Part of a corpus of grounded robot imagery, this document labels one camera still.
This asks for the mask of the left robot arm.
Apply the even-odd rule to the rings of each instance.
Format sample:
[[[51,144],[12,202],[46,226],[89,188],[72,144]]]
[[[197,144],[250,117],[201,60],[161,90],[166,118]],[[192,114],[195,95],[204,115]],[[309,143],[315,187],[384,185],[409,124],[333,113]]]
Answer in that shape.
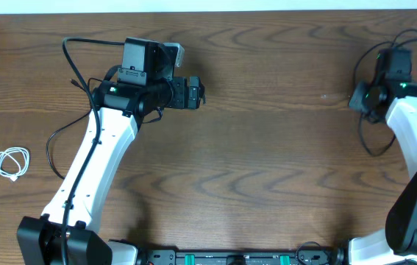
[[[97,88],[78,75],[90,112],[79,150],[59,190],[38,218],[24,217],[17,240],[26,264],[147,264],[135,245],[99,237],[105,201],[118,165],[150,113],[195,110],[205,103],[198,77],[178,77],[179,43],[127,38],[123,58]]]

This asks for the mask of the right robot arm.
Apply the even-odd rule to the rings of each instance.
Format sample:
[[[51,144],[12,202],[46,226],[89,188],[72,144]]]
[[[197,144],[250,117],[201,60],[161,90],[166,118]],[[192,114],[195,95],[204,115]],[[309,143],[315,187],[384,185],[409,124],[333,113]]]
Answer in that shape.
[[[417,82],[411,75],[411,54],[397,47],[380,50],[373,80],[359,82],[349,101],[363,118],[392,130],[410,181],[383,229],[349,241],[348,264],[417,263]]]

